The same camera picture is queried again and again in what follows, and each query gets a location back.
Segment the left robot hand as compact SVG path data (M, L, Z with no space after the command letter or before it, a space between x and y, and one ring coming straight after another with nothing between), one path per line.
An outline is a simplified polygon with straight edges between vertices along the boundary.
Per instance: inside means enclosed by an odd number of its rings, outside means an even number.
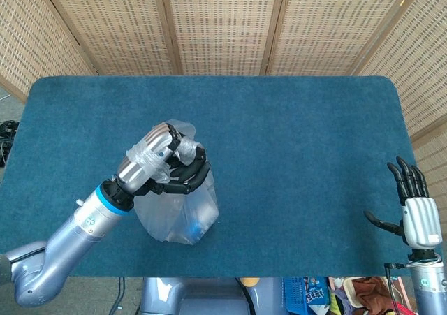
M194 192L210 171L205 148L193 139L194 133L186 122L157 124L126 152L117 181L134 196Z

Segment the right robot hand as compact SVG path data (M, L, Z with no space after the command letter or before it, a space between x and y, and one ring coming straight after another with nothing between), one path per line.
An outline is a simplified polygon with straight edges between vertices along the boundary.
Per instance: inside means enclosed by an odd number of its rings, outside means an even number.
M396 182L402 221L392 224L377 219L370 211L365 211L364 215L377 228L400 236L411 249L432 250L443 242L437 204L429 195L422 171L400 156L396 157L396 162L388 163L387 167Z

